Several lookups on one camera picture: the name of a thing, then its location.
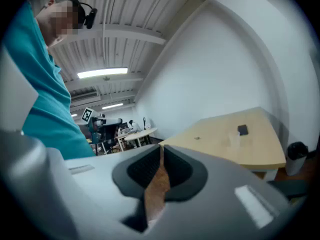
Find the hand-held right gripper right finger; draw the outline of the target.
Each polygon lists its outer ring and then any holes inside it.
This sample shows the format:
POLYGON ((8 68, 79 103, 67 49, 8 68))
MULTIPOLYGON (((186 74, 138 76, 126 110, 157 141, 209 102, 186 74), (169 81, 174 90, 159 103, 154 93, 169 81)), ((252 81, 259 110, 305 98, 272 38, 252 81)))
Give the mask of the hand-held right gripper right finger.
POLYGON ((281 192, 230 160, 165 145, 164 163, 170 178, 182 164, 192 174, 166 193, 151 240, 272 240, 294 214, 281 192))

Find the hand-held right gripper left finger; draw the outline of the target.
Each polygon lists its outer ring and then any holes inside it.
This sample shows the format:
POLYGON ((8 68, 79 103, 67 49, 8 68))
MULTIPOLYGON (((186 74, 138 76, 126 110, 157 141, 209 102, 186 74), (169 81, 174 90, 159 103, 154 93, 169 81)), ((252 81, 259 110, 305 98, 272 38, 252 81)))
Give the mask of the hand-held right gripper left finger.
POLYGON ((145 240, 145 191, 160 167, 160 147, 64 160, 48 150, 52 184, 73 240, 145 240))

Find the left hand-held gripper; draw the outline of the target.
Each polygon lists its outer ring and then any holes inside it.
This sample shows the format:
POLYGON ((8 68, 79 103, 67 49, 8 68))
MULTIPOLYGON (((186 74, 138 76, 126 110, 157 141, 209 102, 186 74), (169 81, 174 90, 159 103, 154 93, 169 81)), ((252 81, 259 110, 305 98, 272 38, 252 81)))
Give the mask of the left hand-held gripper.
POLYGON ((91 139, 93 144, 97 144, 100 140, 100 128, 120 125, 122 122, 121 118, 106 118, 101 113, 86 107, 81 116, 81 132, 87 139, 91 139))

